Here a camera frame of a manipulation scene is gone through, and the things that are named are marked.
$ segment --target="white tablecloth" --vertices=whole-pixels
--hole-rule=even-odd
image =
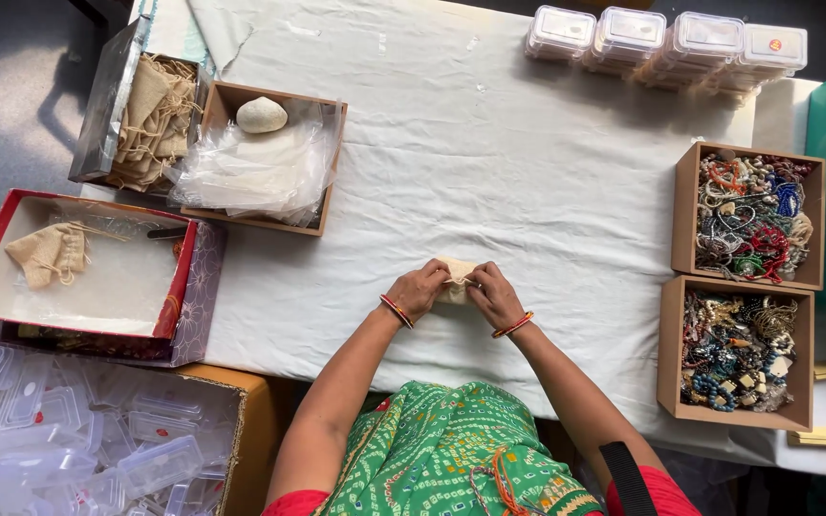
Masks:
[[[153,15],[148,50],[205,56],[192,30],[168,29],[192,28],[184,0],[153,2],[133,9]],[[495,260],[653,443],[786,465],[781,432],[673,419],[654,395],[674,162],[694,137],[750,145],[752,102],[733,110],[532,63],[529,18],[505,13],[433,0],[254,4],[190,2],[221,77],[350,109],[323,238],[229,225],[207,362],[312,379],[396,276],[437,254]],[[433,312],[399,334],[374,389],[481,379],[553,416],[526,361],[473,308]]]

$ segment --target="green bandhani saree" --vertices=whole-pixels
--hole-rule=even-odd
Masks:
[[[565,463],[548,458],[514,396],[483,382],[456,389],[408,382],[356,419],[337,486],[314,515],[502,516],[508,505],[496,480],[472,471],[491,467],[500,448],[518,504],[550,516],[601,510]]]

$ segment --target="woman's hand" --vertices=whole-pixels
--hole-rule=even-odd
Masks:
[[[521,321],[524,308],[512,284],[508,283],[502,271],[493,262],[477,265],[467,279],[480,284],[467,287],[467,295],[473,299],[486,320],[497,330],[504,330]]]
[[[432,310],[432,303],[448,288],[445,282],[450,279],[448,264],[433,258],[425,267],[398,277],[394,286],[387,291],[387,299],[393,301],[415,323]]]

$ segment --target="red bangle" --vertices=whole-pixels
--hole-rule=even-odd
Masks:
[[[397,314],[397,317],[399,317],[400,321],[404,322],[404,324],[407,325],[407,328],[413,330],[413,321],[407,317],[407,314],[405,314],[404,311],[400,310],[400,307],[394,304],[394,301],[387,299],[387,296],[385,296],[384,294],[381,295],[381,300],[384,301],[384,304],[390,307],[391,310]]]
[[[524,326],[525,323],[530,321],[533,316],[534,312],[525,312],[525,315],[521,318],[521,321],[514,323],[513,325],[509,326],[508,328],[505,328],[504,330],[498,330],[497,332],[493,332],[493,338],[498,339],[499,337],[504,337],[505,335],[514,332],[518,328]]]

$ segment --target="woman's right hand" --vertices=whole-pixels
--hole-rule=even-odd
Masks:
[[[512,284],[502,276],[496,264],[487,262],[477,265],[466,278],[480,285],[467,287],[467,295],[493,328],[504,330],[521,321],[525,310]]]

